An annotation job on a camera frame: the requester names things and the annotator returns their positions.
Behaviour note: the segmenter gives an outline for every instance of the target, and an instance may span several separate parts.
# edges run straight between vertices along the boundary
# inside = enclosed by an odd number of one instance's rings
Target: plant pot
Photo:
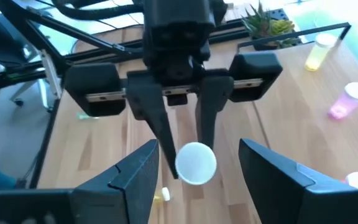
[[[252,40],[259,39],[257,37],[251,37],[251,38],[252,38]],[[278,46],[269,46],[269,45],[265,45],[265,44],[254,44],[253,46],[254,46],[254,49],[258,50],[258,51],[260,51],[260,50],[275,50],[278,47]]]

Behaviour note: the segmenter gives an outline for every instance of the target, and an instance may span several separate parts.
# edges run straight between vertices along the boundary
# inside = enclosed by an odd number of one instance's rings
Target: robotic arm
[[[67,92],[90,116],[117,115],[127,101],[135,119],[146,121],[160,141],[174,178],[176,153],[163,96],[168,106],[176,106],[187,104],[187,94],[197,94],[198,140],[213,148],[216,115],[226,101],[258,100],[282,71],[270,52],[237,54],[229,70],[204,68],[209,34],[224,15],[214,14],[217,5],[208,0],[144,0],[146,70],[128,72],[120,80],[114,64],[96,63],[74,65],[65,77]]]
[[[62,14],[66,15],[67,17],[78,19],[78,20],[109,19],[112,17],[121,16],[125,14],[144,12],[145,11],[144,6],[145,4],[147,4],[147,1],[144,0],[133,0],[134,4],[130,4],[130,5],[112,7],[107,9],[82,10],[82,9],[72,9],[66,7],[65,4],[72,4],[74,7],[79,8],[79,7],[89,6],[99,2],[103,2],[103,0],[102,1],[101,0],[87,0],[87,1],[52,0],[52,2]],[[209,0],[209,5],[213,11],[213,16],[214,16],[214,20],[216,21],[216,25],[219,25],[226,13],[227,5],[222,0]]]

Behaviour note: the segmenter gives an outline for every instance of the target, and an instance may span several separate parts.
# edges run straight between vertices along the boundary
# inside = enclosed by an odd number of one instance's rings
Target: floor
[[[115,2],[118,5],[128,4],[126,0],[115,0]],[[235,4],[239,3],[237,0],[231,0],[231,2]],[[32,1],[20,1],[20,3],[23,4],[23,6],[30,5],[36,8],[45,7]],[[107,7],[114,6],[111,1],[109,1],[107,5]],[[291,4],[285,6],[285,12],[295,20],[301,29],[307,29],[316,25],[313,22],[316,15],[314,9],[319,6],[320,5],[317,5],[315,1],[305,2],[301,5]],[[340,12],[333,14],[332,11],[328,10],[335,7],[330,8],[327,5],[324,6],[325,10],[319,11],[321,14],[319,14],[317,25],[324,26],[327,25],[327,23],[335,23],[341,19],[352,20],[351,22],[354,26],[345,41],[358,58],[358,13],[351,14],[350,12],[345,12],[346,17],[343,18],[343,15],[342,17],[337,16],[341,15]],[[106,5],[98,4],[93,7],[106,7]],[[54,18],[90,34],[112,29],[107,25],[97,22],[75,21],[66,18],[57,12],[56,9],[49,9],[49,11],[53,14]],[[124,27],[143,22],[142,14],[134,14],[132,17],[125,15],[105,20],[105,22],[116,27]],[[47,27],[42,27],[41,31],[45,35],[51,36],[50,41],[61,53],[69,54],[71,52],[71,48],[76,41],[74,38],[65,34],[59,34]],[[314,36],[311,35],[307,38],[313,40]],[[36,86],[33,86],[32,89],[21,96],[25,102],[23,107],[20,108],[14,103],[11,103],[9,97],[17,88],[18,86],[11,86],[0,91],[0,169],[13,177],[22,177],[29,170],[34,157],[40,149],[50,115],[42,107]]]

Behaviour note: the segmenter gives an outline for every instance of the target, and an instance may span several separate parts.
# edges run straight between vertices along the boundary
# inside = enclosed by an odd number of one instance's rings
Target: office chair
[[[9,70],[11,67],[28,63],[39,55],[38,50],[2,15],[0,14],[0,73]],[[38,84],[42,104],[51,111],[52,108],[47,102],[47,87],[44,79],[24,83],[11,97],[11,100],[18,106],[23,101],[18,98],[20,94],[30,88],[34,83]]]

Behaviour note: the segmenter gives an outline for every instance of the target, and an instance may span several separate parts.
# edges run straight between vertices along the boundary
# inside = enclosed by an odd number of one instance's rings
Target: black mechanical part
[[[125,99],[90,103],[87,94],[121,91],[122,85],[116,66],[112,63],[74,65],[65,77],[65,89],[89,116],[120,114],[126,107]]]
[[[283,67],[272,52],[237,54],[230,65],[229,73],[234,80],[261,78],[258,88],[241,88],[233,91],[229,99],[233,102],[260,99],[272,86]]]
[[[0,223],[147,223],[158,159],[153,139],[75,189],[0,190]]]
[[[186,13],[178,10],[186,6]],[[145,0],[143,61],[162,85],[193,80],[193,69],[209,59],[215,28],[208,0]]]
[[[84,32],[82,30],[79,30],[79,29],[71,27],[71,26],[67,26],[66,24],[64,24],[61,21],[58,21],[54,18],[45,16],[41,12],[31,12],[31,11],[26,10],[23,13],[26,13],[27,17],[29,19],[31,19],[32,21],[41,23],[41,24],[43,24],[49,28],[52,28],[56,31],[59,31],[63,34],[67,34],[71,37],[82,40],[83,42],[86,42],[87,44],[91,44],[91,45],[98,47],[100,49],[107,50],[110,53],[114,53],[117,55],[130,55],[130,54],[141,53],[141,49],[130,49],[130,48],[125,48],[119,44],[105,42],[95,36],[89,35],[88,33]],[[43,41],[49,42],[48,39],[43,34],[41,34],[41,35],[42,35],[41,38],[43,39]]]
[[[209,0],[214,14],[215,24],[218,26],[222,23],[224,15],[227,12],[227,4],[223,0]]]
[[[71,4],[74,8],[78,9],[85,6],[90,6],[93,4],[104,2],[104,0],[61,0],[60,4]],[[139,0],[132,1],[134,4],[139,5],[141,2]]]
[[[23,104],[24,104],[24,101],[22,100],[22,99],[20,99],[20,98],[17,98],[17,99],[15,99],[14,101],[13,101],[13,103],[15,103],[17,106],[23,106]]]
[[[234,21],[229,21],[226,24],[223,24],[221,26],[218,26],[216,28],[216,30],[227,30],[227,29],[240,27],[241,25],[242,24],[239,20],[234,20]],[[226,34],[211,35],[209,38],[209,41],[211,41],[211,44],[218,44],[218,43],[221,43],[224,41],[234,40],[234,39],[238,39],[238,38],[244,38],[247,36],[248,36],[248,33],[246,31],[238,30],[238,31],[228,32]],[[131,42],[122,43],[121,45],[125,47],[125,50],[127,50],[128,48],[136,49],[136,48],[142,47],[142,41],[134,40]],[[87,52],[81,52],[81,53],[67,55],[67,56],[65,56],[65,60],[67,62],[77,62],[79,60],[88,59],[87,63],[104,63],[104,62],[120,63],[120,62],[125,62],[128,60],[141,59],[143,57],[143,54],[130,54],[130,56],[113,55],[110,57],[101,57],[101,59],[100,59],[100,56],[103,56],[103,55],[106,56],[106,54],[110,54],[109,52],[111,52],[111,51],[104,50],[103,48],[99,48],[99,49],[89,50]],[[14,85],[16,83],[22,83],[22,82],[27,82],[27,81],[31,81],[31,80],[36,80],[38,78],[45,78],[44,71],[38,71],[38,72],[35,71],[37,68],[41,68],[41,67],[42,67],[41,62],[31,62],[31,63],[25,64],[23,66],[8,68],[7,72],[3,73],[0,77],[5,77],[6,75],[12,75],[14,73],[18,73],[18,74],[20,74],[20,76],[18,76],[14,80],[7,79],[7,78],[0,78],[0,88],[9,86],[9,85]]]
[[[125,6],[110,7],[107,9],[92,9],[92,10],[82,10],[82,9],[72,9],[65,6],[66,0],[52,0],[53,4],[63,15],[70,17],[72,19],[78,20],[100,20],[100,19],[109,19],[112,17],[122,16],[125,14],[143,12],[143,7],[137,4],[130,4]]]
[[[168,95],[167,104],[168,106],[180,106],[187,104],[187,94]]]
[[[38,30],[34,22],[30,21],[31,17],[47,18],[40,12],[35,13],[29,11],[14,1],[0,0],[0,11],[4,14],[4,17],[21,33],[25,36],[29,42],[35,46],[36,49],[45,49],[51,56],[53,63],[57,69],[57,73],[63,73],[68,68],[69,64],[65,61],[64,57],[59,51],[45,38],[45,36]]]
[[[177,179],[176,151],[162,98],[162,86],[148,71],[128,72],[127,78],[126,97],[134,117],[137,120],[146,121],[150,126],[160,141],[173,178]]]
[[[234,88],[234,80],[229,76],[205,77],[200,84],[196,105],[196,125],[198,141],[213,149],[215,121],[222,111]]]
[[[239,160],[263,224],[358,223],[358,189],[249,139]]]

